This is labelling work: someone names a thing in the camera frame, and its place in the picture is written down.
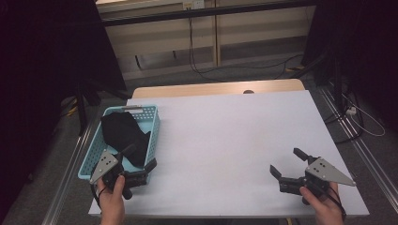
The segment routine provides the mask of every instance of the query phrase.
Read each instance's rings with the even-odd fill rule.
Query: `white table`
[[[269,173],[300,177],[298,147],[323,157],[349,176],[308,91],[255,95],[158,97],[158,166],[148,186],[125,201],[126,215],[146,218],[310,217],[300,196],[281,193]],[[340,186],[346,213],[369,212],[356,187]],[[92,203],[89,214],[99,215]]]

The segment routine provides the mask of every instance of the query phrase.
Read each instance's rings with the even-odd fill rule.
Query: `hand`
[[[99,205],[102,210],[101,225],[119,225],[125,217],[124,203],[122,199],[125,177],[117,177],[114,191],[108,189],[101,179],[98,181],[99,190],[104,190],[99,195]]]
[[[338,194],[338,187],[336,183],[330,182],[330,187]],[[305,200],[314,208],[316,212],[317,225],[343,225],[342,211],[329,198],[324,201],[318,200],[313,193],[306,187],[301,187],[299,192]],[[336,194],[330,189],[329,195],[335,200],[338,200]]]

